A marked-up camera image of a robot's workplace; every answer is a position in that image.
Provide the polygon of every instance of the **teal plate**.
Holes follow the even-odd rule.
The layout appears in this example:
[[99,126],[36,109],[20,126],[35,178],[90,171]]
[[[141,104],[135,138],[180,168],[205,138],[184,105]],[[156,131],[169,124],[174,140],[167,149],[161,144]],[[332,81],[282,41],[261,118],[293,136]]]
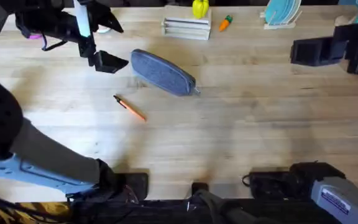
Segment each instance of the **teal plate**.
[[270,0],[265,10],[266,23],[269,22],[271,24],[282,23],[284,18],[289,13],[289,12],[286,13],[286,11],[290,10],[290,1],[291,0]]

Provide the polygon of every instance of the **label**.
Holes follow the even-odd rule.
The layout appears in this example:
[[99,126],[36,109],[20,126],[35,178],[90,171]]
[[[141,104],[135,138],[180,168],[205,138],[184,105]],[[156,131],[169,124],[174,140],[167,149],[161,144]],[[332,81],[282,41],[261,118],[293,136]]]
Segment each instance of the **label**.
[[349,214],[351,210],[351,206],[340,199],[338,196],[334,195],[327,189],[323,189],[321,191],[321,196],[325,200],[327,200],[329,203],[333,204],[336,208],[338,208],[341,212],[345,213],[346,215]]

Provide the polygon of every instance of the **pen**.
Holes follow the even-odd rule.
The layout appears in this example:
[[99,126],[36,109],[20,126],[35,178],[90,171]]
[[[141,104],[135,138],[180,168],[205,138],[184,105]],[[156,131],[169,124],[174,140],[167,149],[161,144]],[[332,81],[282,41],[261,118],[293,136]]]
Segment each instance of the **pen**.
[[116,95],[114,95],[113,97],[114,97],[114,98],[117,100],[117,102],[118,102],[121,106],[123,106],[125,109],[128,109],[131,113],[133,113],[134,115],[136,115],[138,118],[140,118],[140,119],[146,121],[146,118],[145,118],[145,117],[143,117],[141,114],[139,114],[138,112],[136,112],[136,110],[134,110],[133,108],[131,108],[130,106],[128,106],[128,104],[126,104],[122,99],[120,99],[120,97],[118,97],[118,96],[116,96]]

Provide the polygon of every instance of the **wooden tabletop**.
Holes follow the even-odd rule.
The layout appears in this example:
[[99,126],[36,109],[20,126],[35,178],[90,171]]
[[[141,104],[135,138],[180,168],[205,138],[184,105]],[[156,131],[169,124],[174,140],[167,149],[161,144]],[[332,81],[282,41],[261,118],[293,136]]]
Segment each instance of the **wooden tabletop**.
[[[241,177],[251,168],[316,160],[358,186],[358,76],[343,64],[289,63],[294,40],[332,35],[335,18],[357,9],[304,6],[296,27],[285,30],[263,30],[263,7],[212,10],[208,41],[162,37],[162,8],[113,9],[125,33],[95,34],[98,49],[118,57],[130,59],[139,48],[177,64],[196,78],[200,96],[170,95],[136,78],[131,65],[95,72],[75,44],[43,52],[42,41],[23,38],[12,16],[0,35],[0,83],[51,138],[116,172],[147,171],[148,199],[183,199],[194,180],[222,197],[249,197]],[[219,33],[227,14],[234,21]],[[0,197],[65,199],[58,190],[1,179]]]

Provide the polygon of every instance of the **toy carrot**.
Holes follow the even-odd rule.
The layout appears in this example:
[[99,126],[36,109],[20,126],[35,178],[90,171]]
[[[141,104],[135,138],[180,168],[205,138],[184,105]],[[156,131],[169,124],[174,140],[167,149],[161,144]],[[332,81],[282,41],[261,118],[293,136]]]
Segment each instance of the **toy carrot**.
[[227,15],[219,26],[219,32],[224,31],[230,25],[231,21],[233,21],[233,17]]

